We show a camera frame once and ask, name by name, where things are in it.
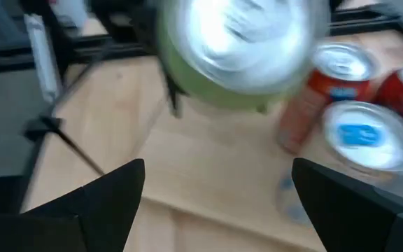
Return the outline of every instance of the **pull tab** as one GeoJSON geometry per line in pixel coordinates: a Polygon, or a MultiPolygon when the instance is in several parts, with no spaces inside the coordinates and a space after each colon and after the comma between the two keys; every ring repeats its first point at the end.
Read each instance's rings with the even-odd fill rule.
{"type": "Polygon", "coordinates": [[[369,125],[340,125],[339,138],[347,146],[378,146],[381,132],[369,125]]]}

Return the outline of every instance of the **black metal frame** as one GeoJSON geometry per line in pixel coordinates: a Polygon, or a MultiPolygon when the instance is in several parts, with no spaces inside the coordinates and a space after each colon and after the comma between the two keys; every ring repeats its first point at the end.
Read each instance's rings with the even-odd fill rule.
{"type": "MultiPolygon", "coordinates": [[[[101,4],[98,0],[92,0],[95,5],[101,4]]],[[[47,1],[40,0],[20,0],[22,7],[26,13],[35,13],[43,17],[43,21],[50,32],[52,46],[54,48],[55,59],[62,80],[67,69],[72,64],[88,64],[79,77],[72,83],[65,85],[64,92],[45,111],[38,117],[35,127],[30,127],[27,134],[31,135],[31,139],[36,142],[36,149],[32,153],[29,162],[28,171],[31,172],[35,166],[44,137],[47,133],[52,132],[61,137],[64,142],[70,146],[79,156],[82,157],[98,174],[103,175],[103,170],[86,155],[82,149],[68,137],[57,124],[57,119],[53,117],[54,109],[79,88],[83,82],[80,80],[92,70],[92,67],[100,61],[117,60],[130,57],[140,57],[144,55],[152,55],[154,37],[154,23],[156,11],[153,7],[142,6],[133,8],[140,15],[133,15],[132,26],[116,27],[110,23],[107,18],[109,8],[95,8],[96,16],[102,21],[103,25],[109,31],[110,35],[87,36],[83,38],[72,39],[66,35],[57,21],[57,18],[51,11],[47,1]],[[149,33],[144,32],[142,27],[146,26],[149,33]]],[[[365,32],[379,32],[383,30],[395,30],[403,34],[403,21],[401,17],[390,7],[388,3],[378,3],[374,5],[363,6],[360,8],[337,10],[332,14],[331,36],[359,34],[365,32]]],[[[0,72],[16,71],[22,69],[34,68],[34,57],[32,55],[31,46],[7,46],[0,48],[0,72]]],[[[171,110],[174,115],[178,115],[178,96],[184,95],[183,91],[172,81],[171,76],[165,71],[169,101],[171,102],[171,110]]]]}

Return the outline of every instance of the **wooden table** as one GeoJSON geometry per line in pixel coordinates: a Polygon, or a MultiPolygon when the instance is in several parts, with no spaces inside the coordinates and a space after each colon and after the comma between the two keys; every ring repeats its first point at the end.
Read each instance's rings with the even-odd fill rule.
{"type": "MultiPolygon", "coordinates": [[[[370,1],[351,1],[348,7],[370,1]]],[[[104,32],[94,20],[87,34],[104,32]]],[[[379,77],[403,63],[403,38],[393,31],[337,38],[358,41],[381,65],[379,77]]],[[[153,57],[104,62],[57,112],[64,129],[102,167],[136,157],[157,115],[167,109],[162,76],[153,57]]],[[[30,186],[26,209],[97,178],[59,139],[48,139],[30,186]]],[[[245,230],[221,225],[144,199],[125,251],[305,251],[245,230]]]]}

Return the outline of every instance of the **wooden surface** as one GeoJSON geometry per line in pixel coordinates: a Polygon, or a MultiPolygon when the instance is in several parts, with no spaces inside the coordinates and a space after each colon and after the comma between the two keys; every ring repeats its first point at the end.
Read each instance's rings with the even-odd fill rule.
{"type": "MultiPolygon", "coordinates": [[[[95,27],[87,34],[101,32],[95,27]]],[[[403,39],[392,31],[336,39],[371,51],[378,76],[403,63],[403,39]]],[[[271,136],[277,107],[266,116],[206,117],[184,105],[183,118],[174,119],[156,61],[143,57],[102,63],[57,115],[107,172],[146,159],[145,199],[126,251],[323,249],[313,230],[277,211],[278,180],[292,159],[271,136]]],[[[97,177],[55,137],[43,154],[26,209],[97,177]]]]}

